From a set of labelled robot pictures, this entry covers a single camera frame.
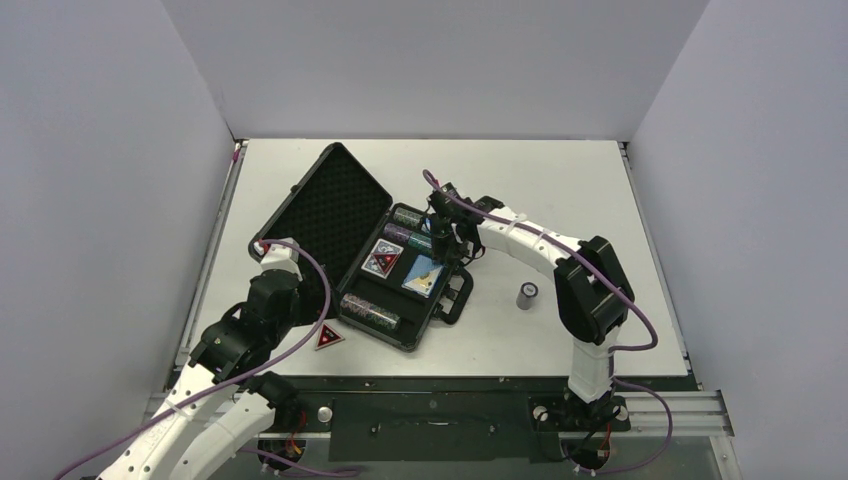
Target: cylinder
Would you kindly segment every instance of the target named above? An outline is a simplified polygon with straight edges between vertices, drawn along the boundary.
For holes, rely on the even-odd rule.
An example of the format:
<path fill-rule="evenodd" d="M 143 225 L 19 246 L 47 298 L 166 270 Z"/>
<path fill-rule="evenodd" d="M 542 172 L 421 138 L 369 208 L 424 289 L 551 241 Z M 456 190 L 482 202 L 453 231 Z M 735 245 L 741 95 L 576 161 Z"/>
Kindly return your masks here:
<path fill-rule="evenodd" d="M 525 282 L 518 289 L 518 298 L 515 304 L 522 310 L 529 310 L 536 301 L 536 295 L 539 294 L 539 287 L 533 282 Z"/>

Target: gray wall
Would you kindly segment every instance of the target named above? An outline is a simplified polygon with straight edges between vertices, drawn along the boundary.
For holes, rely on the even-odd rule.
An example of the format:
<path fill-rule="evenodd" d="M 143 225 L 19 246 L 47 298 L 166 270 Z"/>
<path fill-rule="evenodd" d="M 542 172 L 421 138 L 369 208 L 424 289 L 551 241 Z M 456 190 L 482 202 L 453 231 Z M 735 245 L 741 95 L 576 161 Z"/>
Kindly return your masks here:
<path fill-rule="evenodd" d="M 165 0 L 237 137 L 629 139 L 707 0 Z"/>
<path fill-rule="evenodd" d="M 86 0 L 0 4 L 0 144 L 0 477 L 45 479 L 161 386 L 232 141 L 158 0 Z"/>
<path fill-rule="evenodd" d="M 630 146 L 747 480 L 845 478 L 848 4 L 713 0 Z"/>

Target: purple cable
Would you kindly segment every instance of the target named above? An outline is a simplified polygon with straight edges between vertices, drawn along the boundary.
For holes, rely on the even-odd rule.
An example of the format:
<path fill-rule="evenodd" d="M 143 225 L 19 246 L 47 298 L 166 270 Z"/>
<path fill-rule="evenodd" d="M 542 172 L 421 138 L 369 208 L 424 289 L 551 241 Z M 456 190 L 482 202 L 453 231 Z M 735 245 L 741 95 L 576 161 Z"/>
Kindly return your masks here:
<path fill-rule="evenodd" d="M 190 404 L 200 400 L 201 398 L 203 398 L 207 395 L 211 395 L 211 394 L 213 394 L 213 393 L 215 393 L 219 390 L 227 388 L 230 385 L 239 383 L 243 380 L 247 380 L 248 378 L 256 375 L 257 373 L 280 363 L 281 361 L 288 358 L 295 351 L 297 351 L 297 349 L 299 349 L 304 344 L 306 344 L 306 342 L 308 342 L 309 339 L 312 338 L 312 336 L 315 335 L 318 332 L 318 330 L 321 328 L 321 324 L 324 323 L 324 318 L 327 317 L 327 312 L 329 312 L 329 310 L 330 310 L 330 298 L 331 298 L 332 293 L 331 293 L 331 290 L 330 290 L 330 281 L 327 279 L 327 275 L 324 273 L 324 270 L 321 269 L 321 265 L 314 258 L 312 258 L 312 255 L 309 255 L 308 253 L 306 253 L 305 250 L 301 249 L 297 245 L 294 245 L 294 244 L 291 244 L 291 243 L 288 243 L 288 242 L 284 242 L 282 240 L 260 240 L 259 243 L 262 244 L 262 245 L 282 245 L 284 247 L 291 248 L 292 250 L 299 253 L 300 255 L 303 255 L 303 257 L 306 258 L 307 261 L 309 261 L 309 263 L 312 265 L 312 267 L 315 268 L 315 271 L 318 273 L 318 276 L 321 278 L 321 282 L 324 284 L 324 295 L 325 295 L 324 296 L 324 308 L 323 308 L 323 310 L 321 310 L 321 315 L 318 317 L 318 320 L 315 322 L 315 325 L 312 327 L 312 329 L 309 330 L 309 333 L 307 333 L 302 339 L 300 339 L 297 343 L 292 345 L 291 348 L 289 348 L 285 352 L 281 353 L 279 356 L 272 358 L 271 360 L 269 360 L 269 361 L 265 362 L 264 364 L 254 368 L 253 370 L 248 370 L 247 372 L 244 372 L 241 375 L 238 375 L 238 376 L 233 377 L 229 380 L 223 381 L 223 382 L 221 382 L 221 383 L 219 383 L 215 386 L 209 387 L 206 390 L 203 390 L 199 393 L 196 393 L 196 394 L 186 398 L 182 402 L 176 404 L 176 408 L 183 408 L 187 405 L 190 405 Z M 62 477 L 64 477 L 68 473 L 70 473 L 73 469 L 79 467 L 80 465 L 83 465 L 86 462 L 91 461 L 94 458 L 99 457 L 100 455 L 103 455 L 104 453 L 108 452 L 109 450 L 121 445 L 122 443 L 126 442 L 127 440 L 132 439 L 136 435 L 147 430 L 148 428 L 152 427 L 153 425 L 156 425 L 157 423 L 161 422 L 163 419 L 165 419 L 165 418 L 167 418 L 167 417 L 169 417 L 170 415 L 173 415 L 173 414 L 174 414 L 174 409 L 172 408 L 172 409 L 168 409 L 167 411 L 160 413 L 159 415 L 156 415 L 155 417 L 153 417 L 150 420 L 148 420 L 147 422 L 143 423 L 141 426 L 139 426 L 138 428 L 136 428 L 132 432 L 130 432 L 130 433 L 124 435 L 123 437 L 115 440 L 114 442 L 110 443 L 109 445 L 106 445 L 104 447 L 101 447 L 101 448 L 95 450 L 94 452 L 80 458 L 79 460 L 76 460 L 75 462 L 71 463 L 67 467 L 63 468 L 62 471 L 60 471 L 59 473 L 56 474 L 55 477 L 53 477 L 53 480 L 61 480 Z"/>
<path fill-rule="evenodd" d="M 464 208 L 464 209 L 466 209 L 470 212 L 476 213 L 477 215 L 480 215 L 483 218 L 488 218 L 489 220 L 492 220 L 493 222 L 502 223 L 504 225 L 511 224 L 510 220 L 498 217 L 496 215 L 492 215 L 488 212 L 484 212 L 484 211 L 480 210 L 479 208 L 474 207 L 473 205 L 469 205 L 469 204 L 463 202 L 459 198 L 456 198 L 452 195 L 448 195 L 447 193 L 443 192 L 442 189 L 439 187 L 438 180 L 436 180 L 436 178 L 433 176 L 432 173 L 430 173 L 429 170 L 425 169 L 423 174 L 424 174 L 424 180 L 427 181 L 427 183 L 430 185 L 430 187 L 432 187 L 434 191 L 439 192 L 442 196 L 444 196 L 445 198 L 447 198 L 451 202 L 459 205 L 460 207 L 462 207 L 462 208 Z M 637 317 L 639 317 L 639 320 L 642 321 L 642 324 L 645 325 L 645 328 L 648 330 L 648 333 L 651 335 L 651 341 L 646 343 L 645 345 L 613 345 L 609 349 L 610 353 L 613 353 L 613 352 L 616 352 L 616 351 L 640 352 L 640 351 L 644 351 L 644 350 L 650 350 L 650 349 L 657 346 L 657 344 L 659 343 L 659 337 L 657 337 L 657 331 L 654 330 L 654 326 L 651 325 L 651 321 L 648 320 L 648 316 L 645 315 L 645 313 L 642 311 L 642 309 L 637 307 L 636 304 L 633 303 L 632 300 L 627 298 L 627 296 L 624 295 L 624 293 L 621 290 L 616 288 L 616 286 L 613 285 L 612 282 L 603 273 L 601 273 L 600 270 L 595 268 L 594 265 L 592 265 L 588 260 L 583 258 L 582 255 L 575 252 L 568 245 L 565 245 L 564 243 L 562 243 L 559 240 L 551 237 L 547 233 L 539 231 L 538 229 L 531 227 L 529 225 L 525 225 L 521 222 L 517 222 L 515 224 L 515 227 L 520 228 L 520 229 L 525 230 L 525 231 L 528 231 L 528 232 L 530 232 L 534 235 L 541 235 L 542 238 L 547 240 L 549 243 L 551 243 L 552 245 L 561 249 L 565 253 L 574 257 L 578 262 L 580 262 L 581 265 L 583 265 L 584 268 L 589 270 L 592 273 L 592 275 L 594 275 L 595 278 L 598 279 L 598 281 L 600 281 L 605 287 L 607 287 L 610 290 L 610 292 L 612 292 L 616 297 L 618 297 L 618 299 L 621 300 L 622 303 L 624 303 L 624 305 L 628 309 L 630 309 L 633 313 L 636 314 Z M 614 362 L 613 356 L 611 355 L 610 356 L 610 373 L 614 372 L 614 363 L 613 362 Z M 612 377 L 612 381 L 613 381 L 613 383 L 615 383 L 618 386 L 625 387 L 625 388 L 631 388 L 633 390 L 638 390 L 640 392 L 645 392 L 645 393 L 653 396 L 657 400 L 659 400 L 659 402 L 662 404 L 663 408 L 665 409 L 666 415 L 668 416 L 668 433 L 666 433 L 665 441 L 663 442 L 662 446 L 660 446 L 660 448 L 656 452 L 654 452 L 650 457 L 648 457 L 647 459 L 645 459 L 645 460 L 643 460 L 643 461 L 641 461 L 637 464 L 629 465 L 627 467 L 619 467 L 619 468 L 614 468 L 614 469 L 611 469 L 611 470 L 604 470 L 604 471 L 595 472 L 598 475 L 601 475 L 601 474 L 609 475 L 609 474 L 614 474 L 614 473 L 629 472 L 631 470 L 636 470 L 637 468 L 642 468 L 645 465 L 653 462 L 671 444 L 671 433 L 672 433 L 672 430 L 674 428 L 672 420 L 671 420 L 671 408 L 668 406 L 668 403 L 666 403 L 666 401 L 657 392 L 651 390 L 650 388 L 643 387 L 641 385 L 635 385 L 635 384 L 632 384 L 632 383 L 629 383 L 629 382 L 625 382 L 623 380 L 619 380 L 615 377 Z M 583 467 L 580 467 L 580 468 L 584 472 L 591 472 L 590 470 L 586 470 Z"/>
<path fill-rule="evenodd" d="M 288 465 L 292 468 L 297 468 L 299 470 L 303 470 L 304 472 L 307 472 L 306 474 L 302 474 L 302 475 L 292 474 L 292 473 L 288 473 L 288 472 L 282 472 L 281 475 L 283 475 L 285 477 L 295 477 L 295 478 L 303 478 L 303 477 L 348 478 L 348 477 L 355 477 L 355 476 L 359 475 L 360 473 L 362 473 L 362 467 L 341 467 L 341 468 L 338 468 L 338 469 L 333 470 L 333 471 L 315 470 L 314 468 L 309 468 L 309 467 L 303 466 L 299 463 L 292 462 L 291 460 L 289 460 L 287 458 L 283 458 L 279 455 L 275 455 L 275 454 L 270 453 L 270 452 L 265 452 L 265 451 L 259 450 L 258 448 L 253 448 L 253 447 L 242 447 L 242 448 L 239 449 L 239 452 L 255 453 L 255 454 L 261 455 L 265 458 L 270 458 L 271 460 L 276 460 L 280 463 L 286 464 L 286 465 Z"/>

